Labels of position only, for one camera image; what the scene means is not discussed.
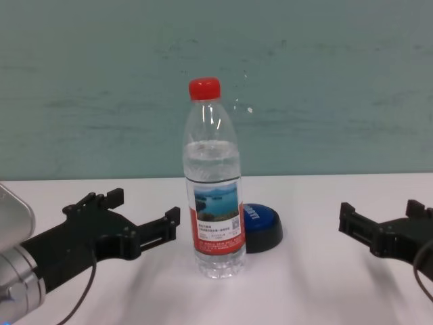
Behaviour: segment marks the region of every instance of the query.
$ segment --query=bottle label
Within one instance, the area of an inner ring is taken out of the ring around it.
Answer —
[[[207,255],[225,255],[245,244],[240,178],[218,183],[187,179],[194,246]]]

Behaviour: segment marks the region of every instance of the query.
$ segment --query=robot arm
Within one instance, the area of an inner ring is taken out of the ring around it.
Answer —
[[[405,261],[433,281],[433,209],[409,200],[406,216],[376,223],[342,203],[339,231],[368,246],[376,257]]]
[[[142,251],[176,239],[180,224],[175,207],[161,219],[135,225],[110,210],[123,204],[118,188],[106,196],[88,194],[63,209],[66,220],[61,225],[19,244],[32,233],[33,214],[10,191],[0,190],[0,325],[24,317],[47,293],[99,261],[134,260]]]

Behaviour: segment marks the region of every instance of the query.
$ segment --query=qr code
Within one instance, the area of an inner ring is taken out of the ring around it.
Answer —
[[[233,230],[236,230],[237,228],[239,228],[239,226],[240,226],[239,220],[240,220],[239,218],[234,218],[231,221],[231,226],[232,226]]]

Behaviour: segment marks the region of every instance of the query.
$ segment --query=teal wall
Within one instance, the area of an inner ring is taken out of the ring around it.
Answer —
[[[0,179],[180,176],[221,79],[244,175],[433,171],[431,0],[2,0]]]

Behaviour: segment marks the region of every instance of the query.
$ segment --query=lake image on label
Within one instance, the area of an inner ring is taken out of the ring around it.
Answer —
[[[239,215],[237,182],[223,186],[196,186],[197,219],[201,221],[224,221]]]

